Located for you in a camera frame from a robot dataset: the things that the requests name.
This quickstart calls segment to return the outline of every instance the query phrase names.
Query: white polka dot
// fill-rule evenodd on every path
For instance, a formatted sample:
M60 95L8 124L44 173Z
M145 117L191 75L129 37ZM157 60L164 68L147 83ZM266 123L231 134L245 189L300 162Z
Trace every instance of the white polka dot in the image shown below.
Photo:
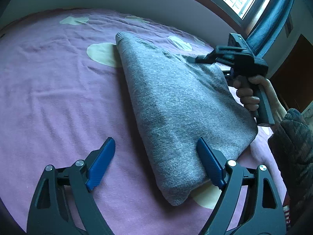
M195 40L195 42L196 43L198 43L198 44L200 44L200 45L202 45L202 46L205 46L205 43L203 42L203 41L201 41L201 40L199 40L197 37L193 37L194 38L194 40Z
M92 44L87 48L88 56L101 64L111 67L122 67L120 54L113 43Z
M267 135L270 135L270 130L268 129L268 127L262 126L262 129Z
M184 51L192 51L192 46L190 45L190 43L184 42L182 39L173 35L170 35L168 38L173 42L173 44L177 48Z
M60 24L70 24L73 26L78 26L85 24L89 21L89 18L87 17L67 17L60 21Z
M191 191L190 195L196 203L204 208L214 209L222 191L211 181Z
M134 20L134 21L139 21L141 23L149 23L149 21L144 20L141 17L136 17L136 16L126 16L126 19Z

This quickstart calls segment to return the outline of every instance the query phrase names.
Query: blue gripper pad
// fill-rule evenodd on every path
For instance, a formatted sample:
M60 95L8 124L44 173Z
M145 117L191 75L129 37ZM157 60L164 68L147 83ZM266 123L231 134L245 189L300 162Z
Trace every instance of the blue gripper pad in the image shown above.
M219 158L225 160L226 163L226 158L222 154L222 152L218 150L213 150L205 141L203 138L198 139L197 142L197 152L200 157L200 160L202 162L202 165L204 166L204 169L208 175L208 178L211 180L213 185L218 186L220 190L224 188L226 185L226 182L224 180L224 171L223 167L225 166L225 163L221 164L218 159L215 157L213 154L214 151L219 155Z
M92 191L95 186L100 184L100 181L109 166L114 153L115 141L113 138L109 138L109 140L104 142L101 146L99 155L89 169L88 180L86 182L86 186L89 191Z

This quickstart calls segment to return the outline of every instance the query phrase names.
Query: pink bedsheet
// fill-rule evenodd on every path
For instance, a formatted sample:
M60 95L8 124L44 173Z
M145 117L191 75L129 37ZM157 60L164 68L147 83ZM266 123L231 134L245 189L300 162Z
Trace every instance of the pink bedsheet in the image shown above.
M108 136L116 141L115 157L93 196L116 235L198 234L212 212L191 197L178 207L164 200L137 130L118 58L99 58L99 52L114 48L110 43L115 44L119 31L173 53L206 54L212 48L175 28L127 16L103 9L47 11L0 31L0 36L5 34L0 39L0 197L24 230L45 166L70 166ZM268 137L259 128L239 162L251 168L268 166L283 198L285 187ZM244 194L243 190L230 227L238 223ZM82 227L75 210L73 217Z

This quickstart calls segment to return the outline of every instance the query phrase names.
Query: wooden window trim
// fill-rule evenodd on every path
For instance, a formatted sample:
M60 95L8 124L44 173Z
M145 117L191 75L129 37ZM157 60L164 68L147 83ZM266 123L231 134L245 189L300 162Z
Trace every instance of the wooden window trim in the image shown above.
M212 0L195 0L195 1L211 10L222 20L224 20L238 34L241 34L242 37L246 39L268 12L267 5L274 2L275 0L262 0L262 2L257 6L258 12L251 18L247 26L243 26L242 24L240 24L236 19L234 19L234 17L229 15L226 11L224 11Z

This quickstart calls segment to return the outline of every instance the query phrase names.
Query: brown wooden door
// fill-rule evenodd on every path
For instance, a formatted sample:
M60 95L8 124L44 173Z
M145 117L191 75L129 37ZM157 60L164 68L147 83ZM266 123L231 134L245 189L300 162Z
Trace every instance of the brown wooden door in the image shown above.
M281 67L270 78L282 104L302 112L313 100L313 45L300 35Z

